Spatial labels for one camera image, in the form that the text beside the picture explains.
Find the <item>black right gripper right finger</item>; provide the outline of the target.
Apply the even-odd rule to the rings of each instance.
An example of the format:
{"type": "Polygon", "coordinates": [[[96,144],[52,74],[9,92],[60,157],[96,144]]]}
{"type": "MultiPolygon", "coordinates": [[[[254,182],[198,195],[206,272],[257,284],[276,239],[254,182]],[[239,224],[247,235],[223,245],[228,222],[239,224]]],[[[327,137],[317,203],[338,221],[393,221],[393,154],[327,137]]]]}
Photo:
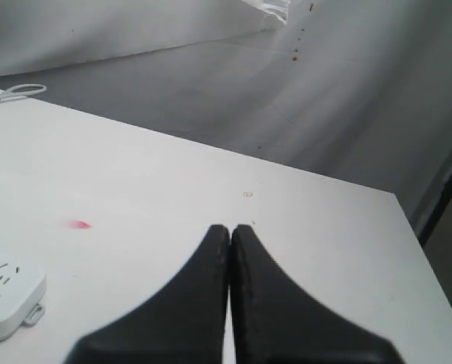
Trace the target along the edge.
{"type": "Polygon", "coordinates": [[[238,363],[399,363],[387,339],[311,297],[237,226],[230,248],[231,315],[238,363]]]}

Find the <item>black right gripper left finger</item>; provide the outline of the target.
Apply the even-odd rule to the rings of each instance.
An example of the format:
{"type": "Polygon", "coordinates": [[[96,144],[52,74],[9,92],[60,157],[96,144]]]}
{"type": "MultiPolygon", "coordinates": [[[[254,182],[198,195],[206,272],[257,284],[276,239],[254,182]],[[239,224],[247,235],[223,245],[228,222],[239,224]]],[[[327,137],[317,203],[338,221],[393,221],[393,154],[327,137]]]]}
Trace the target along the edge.
{"type": "Polygon", "coordinates": [[[67,363],[220,363],[228,310],[230,235],[212,225],[154,296],[76,342],[67,363]]]}

